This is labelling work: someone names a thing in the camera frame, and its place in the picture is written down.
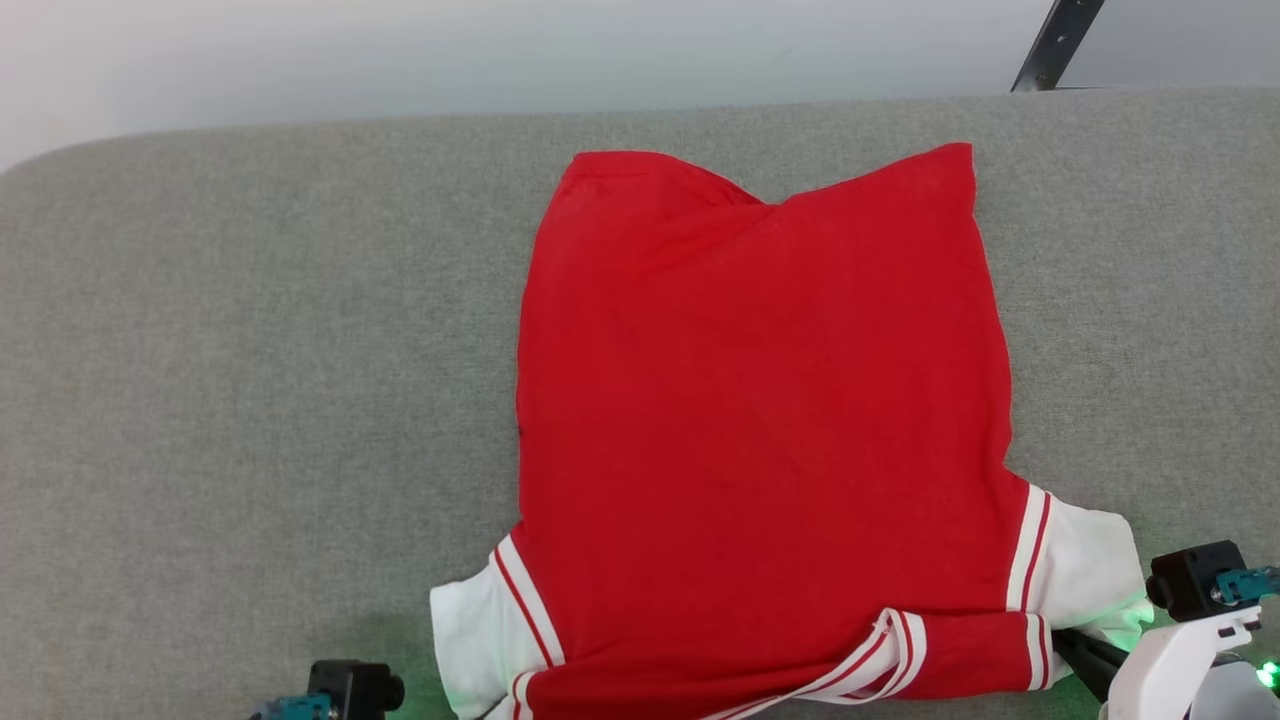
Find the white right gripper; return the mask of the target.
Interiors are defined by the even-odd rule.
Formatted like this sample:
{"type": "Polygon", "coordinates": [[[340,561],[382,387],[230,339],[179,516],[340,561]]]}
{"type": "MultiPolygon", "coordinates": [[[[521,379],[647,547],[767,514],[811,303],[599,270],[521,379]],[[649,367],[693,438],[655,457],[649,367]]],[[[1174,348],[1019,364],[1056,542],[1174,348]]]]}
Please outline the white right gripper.
{"type": "Polygon", "coordinates": [[[1265,680],[1239,655],[1261,628],[1243,609],[1147,633],[1129,655],[1075,628],[1053,652],[1102,705],[1101,719],[1262,719],[1265,680]]]}

